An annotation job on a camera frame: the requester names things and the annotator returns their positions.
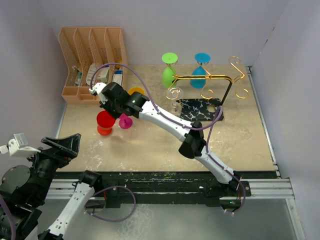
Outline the magenta plastic wine glass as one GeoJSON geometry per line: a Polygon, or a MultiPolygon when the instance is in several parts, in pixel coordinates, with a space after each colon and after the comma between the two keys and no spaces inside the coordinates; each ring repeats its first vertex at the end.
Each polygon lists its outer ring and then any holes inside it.
{"type": "Polygon", "coordinates": [[[122,129],[129,129],[133,125],[133,120],[129,116],[122,113],[119,117],[118,125],[122,129]]]}

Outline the red plastic wine glass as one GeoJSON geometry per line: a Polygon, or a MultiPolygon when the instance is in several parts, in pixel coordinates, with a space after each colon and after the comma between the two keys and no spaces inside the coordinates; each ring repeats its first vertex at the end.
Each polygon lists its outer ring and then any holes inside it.
{"type": "Polygon", "coordinates": [[[110,135],[116,122],[116,120],[105,110],[97,114],[96,121],[97,132],[102,136],[110,135]]]}

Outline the yellow plastic wine glass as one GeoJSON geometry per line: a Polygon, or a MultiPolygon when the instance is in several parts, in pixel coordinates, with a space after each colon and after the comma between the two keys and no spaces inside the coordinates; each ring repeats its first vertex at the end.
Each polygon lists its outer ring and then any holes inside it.
{"type": "Polygon", "coordinates": [[[140,94],[142,94],[142,95],[145,94],[145,91],[144,91],[142,88],[140,88],[140,87],[133,87],[133,88],[131,88],[131,89],[128,91],[128,94],[129,94],[129,95],[132,95],[132,94],[135,93],[135,92],[140,93],[140,94]]]}

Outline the clear glass wine glass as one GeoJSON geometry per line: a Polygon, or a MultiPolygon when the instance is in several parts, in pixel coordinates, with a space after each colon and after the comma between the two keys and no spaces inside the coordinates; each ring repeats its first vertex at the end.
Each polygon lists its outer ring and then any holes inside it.
{"type": "Polygon", "coordinates": [[[184,91],[180,87],[171,87],[166,91],[166,98],[170,100],[169,111],[174,115],[180,115],[182,111],[181,99],[184,91]]]}

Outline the green plastic wine glass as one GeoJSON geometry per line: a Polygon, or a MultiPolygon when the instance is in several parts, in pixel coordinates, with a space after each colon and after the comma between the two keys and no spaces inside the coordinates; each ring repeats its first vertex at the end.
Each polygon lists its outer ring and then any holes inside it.
{"type": "Polygon", "coordinates": [[[178,56],[173,52],[167,52],[162,55],[161,59],[167,65],[162,73],[162,84],[165,88],[169,88],[175,80],[176,70],[172,65],[178,61],[178,56]]]}

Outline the blue plastic wine glass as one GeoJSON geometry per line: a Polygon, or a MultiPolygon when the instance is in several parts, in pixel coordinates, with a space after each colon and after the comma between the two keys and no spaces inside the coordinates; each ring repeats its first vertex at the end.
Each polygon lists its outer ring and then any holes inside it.
{"type": "MultiPolygon", "coordinates": [[[[197,53],[194,56],[195,60],[199,63],[199,66],[192,72],[193,76],[204,76],[206,71],[202,67],[203,64],[207,64],[211,57],[207,53],[197,53]]],[[[206,84],[206,79],[194,78],[189,81],[190,85],[195,89],[202,89],[206,84]]]]}

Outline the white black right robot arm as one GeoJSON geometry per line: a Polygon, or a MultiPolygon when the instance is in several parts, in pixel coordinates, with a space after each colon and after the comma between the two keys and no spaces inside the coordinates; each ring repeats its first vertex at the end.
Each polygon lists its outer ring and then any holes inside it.
{"type": "Polygon", "coordinates": [[[222,184],[223,192],[235,195],[241,188],[245,190],[240,177],[234,170],[223,163],[210,149],[204,138],[204,128],[200,121],[190,122],[181,119],[158,107],[154,101],[137,91],[129,94],[119,84],[97,83],[90,93],[99,97],[100,107],[113,118],[122,114],[146,120],[176,137],[181,146],[178,152],[188,159],[195,159],[206,167],[222,184]]]}

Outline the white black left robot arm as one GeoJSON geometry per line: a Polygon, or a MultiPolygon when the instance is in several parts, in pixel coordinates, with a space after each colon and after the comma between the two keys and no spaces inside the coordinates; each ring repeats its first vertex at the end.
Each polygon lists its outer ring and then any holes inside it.
{"type": "Polygon", "coordinates": [[[44,137],[41,142],[48,146],[34,148],[24,133],[15,133],[1,154],[26,158],[30,167],[11,167],[0,183],[0,238],[2,240],[65,240],[68,228],[82,212],[92,196],[103,191],[102,176],[89,170],[84,171],[75,185],[68,203],[43,233],[38,234],[38,219],[42,214],[39,207],[45,204],[57,169],[68,165],[76,158],[80,149],[81,134],[65,138],[44,137]]]}

